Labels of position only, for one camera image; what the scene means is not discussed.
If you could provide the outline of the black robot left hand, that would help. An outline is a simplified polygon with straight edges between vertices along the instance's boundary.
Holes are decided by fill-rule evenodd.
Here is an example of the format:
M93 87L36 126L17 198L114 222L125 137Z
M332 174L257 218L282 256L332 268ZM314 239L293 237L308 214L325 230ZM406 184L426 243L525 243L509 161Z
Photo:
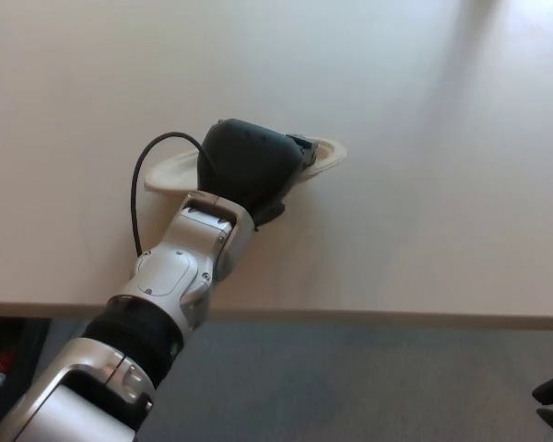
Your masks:
M283 199L316 162L317 147L300 135L220 120L201 144L197 189L240 205L260 227L283 214Z

